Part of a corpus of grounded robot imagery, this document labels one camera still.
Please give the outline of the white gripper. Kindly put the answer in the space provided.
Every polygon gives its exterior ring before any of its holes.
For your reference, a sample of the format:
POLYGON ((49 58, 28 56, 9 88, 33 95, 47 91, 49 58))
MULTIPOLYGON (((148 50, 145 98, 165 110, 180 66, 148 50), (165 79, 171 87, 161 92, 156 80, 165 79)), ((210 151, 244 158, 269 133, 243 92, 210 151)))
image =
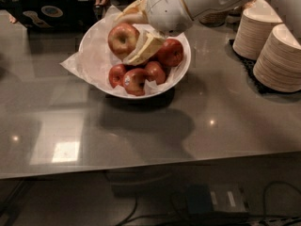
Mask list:
POLYGON ((183 0, 135 0, 114 19, 114 24, 121 23, 149 23, 160 31, 141 30, 135 49, 122 60, 126 65, 137 66, 158 52, 166 40, 165 35, 180 35, 193 21, 183 0))

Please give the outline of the person's hand at laptop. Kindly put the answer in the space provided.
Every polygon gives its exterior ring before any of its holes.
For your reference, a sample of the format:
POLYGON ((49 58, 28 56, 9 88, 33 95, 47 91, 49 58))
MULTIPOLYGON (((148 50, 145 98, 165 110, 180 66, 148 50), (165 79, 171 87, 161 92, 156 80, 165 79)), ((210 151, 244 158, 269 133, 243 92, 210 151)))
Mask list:
POLYGON ((9 15, 9 22, 12 23, 12 24, 16 24, 18 21, 12 15, 9 15))

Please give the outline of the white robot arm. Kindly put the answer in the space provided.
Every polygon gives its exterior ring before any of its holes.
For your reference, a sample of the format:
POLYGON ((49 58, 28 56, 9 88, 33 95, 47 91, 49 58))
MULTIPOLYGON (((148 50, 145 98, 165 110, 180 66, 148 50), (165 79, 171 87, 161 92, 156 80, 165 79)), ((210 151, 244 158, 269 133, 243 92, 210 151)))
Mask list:
MULTIPOLYGON (((168 36, 178 36, 201 17, 228 11, 251 0, 137 0, 122 11, 115 23, 149 24, 154 30, 143 35, 135 49, 123 59, 138 65, 152 57, 168 36)), ((301 0, 265 0, 294 37, 301 39, 301 0)))

